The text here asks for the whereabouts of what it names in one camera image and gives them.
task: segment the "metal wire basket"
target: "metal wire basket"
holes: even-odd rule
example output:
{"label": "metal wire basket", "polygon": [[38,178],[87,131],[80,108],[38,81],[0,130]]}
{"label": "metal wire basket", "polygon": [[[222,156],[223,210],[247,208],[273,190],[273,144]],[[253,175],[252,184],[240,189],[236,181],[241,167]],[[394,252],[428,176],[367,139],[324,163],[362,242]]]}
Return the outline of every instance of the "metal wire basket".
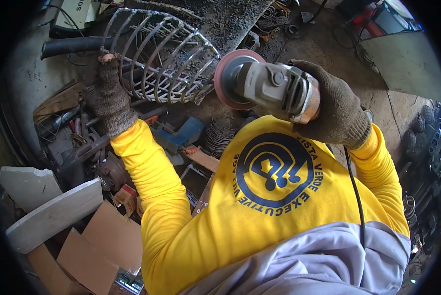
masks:
{"label": "metal wire basket", "polygon": [[[113,38],[109,50],[104,47],[107,38]],[[217,49],[181,19],[129,8],[118,9],[112,16],[101,52],[120,58],[121,78],[123,71],[129,71],[129,95],[157,103],[201,103],[213,89],[209,81],[221,59]]]}

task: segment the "circular logo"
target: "circular logo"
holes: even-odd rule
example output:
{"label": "circular logo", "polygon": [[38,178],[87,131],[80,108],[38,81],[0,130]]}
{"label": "circular logo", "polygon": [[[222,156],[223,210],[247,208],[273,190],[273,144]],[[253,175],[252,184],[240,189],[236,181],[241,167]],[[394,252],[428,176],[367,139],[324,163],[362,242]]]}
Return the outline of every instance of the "circular logo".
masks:
{"label": "circular logo", "polygon": [[264,133],[242,150],[235,177],[251,201],[279,208],[312,183],[312,159],[296,138],[283,133]]}

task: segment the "work glove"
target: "work glove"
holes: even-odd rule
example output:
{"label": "work glove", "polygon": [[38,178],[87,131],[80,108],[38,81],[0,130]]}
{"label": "work glove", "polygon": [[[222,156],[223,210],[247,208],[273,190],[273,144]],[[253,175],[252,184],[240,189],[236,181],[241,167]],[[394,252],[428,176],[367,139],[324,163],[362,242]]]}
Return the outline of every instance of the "work glove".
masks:
{"label": "work glove", "polygon": [[100,56],[84,76],[83,100],[104,121],[109,138],[132,127],[137,115],[130,109],[130,97],[119,81],[119,61],[112,54]]}
{"label": "work glove", "polygon": [[322,143],[345,145],[348,150],[363,146],[370,136],[371,122],[350,86],[311,62],[292,59],[288,64],[316,78],[321,92],[318,118],[305,125],[294,124],[293,132]]}

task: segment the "white board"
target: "white board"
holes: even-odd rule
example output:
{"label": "white board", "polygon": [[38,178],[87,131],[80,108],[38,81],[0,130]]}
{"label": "white board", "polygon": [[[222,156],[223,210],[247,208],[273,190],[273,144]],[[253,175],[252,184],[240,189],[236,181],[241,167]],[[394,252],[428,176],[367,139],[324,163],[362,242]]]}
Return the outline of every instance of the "white board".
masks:
{"label": "white board", "polygon": [[29,213],[62,194],[53,171],[33,167],[1,167],[0,184],[16,205]]}
{"label": "white board", "polygon": [[27,254],[76,221],[96,211],[103,202],[98,178],[48,201],[6,230],[11,246]]}

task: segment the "black rubber hose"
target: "black rubber hose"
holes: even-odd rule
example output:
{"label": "black rubber hose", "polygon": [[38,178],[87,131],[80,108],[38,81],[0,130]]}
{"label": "black rubber hose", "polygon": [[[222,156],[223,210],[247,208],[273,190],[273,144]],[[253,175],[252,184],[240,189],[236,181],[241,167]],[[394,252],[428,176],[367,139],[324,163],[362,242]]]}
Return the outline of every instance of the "black rubber hose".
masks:
{"label": "black rubber hose", "polygon": [[[47,41],[42,45],[40,60],[61,54],[98,51],[102,42],[102,37],[78,37]],[[112,39],[107,38],[104,47],[110,48],[111,45]]]}
{"label": "black rubber hose", "polygon": [[329,1],[329,0],[324,0],[324,1],[322,1],[322,4],[321,4],[321,6],[319,7],[319,9],[317,10],[317,12],[314,14],[314,16],[312,17],[312,19],[310,19],[310,20],[308,20],[307,22],[306,22],[306,24],[309,24],[309,23],[311,23],[313,20],[315,20],[315,18],[319,15],[319,13],[322,11],[322,9],[324,8],[324,6],[325,6],[325,4],[327,3],[327,1]]}

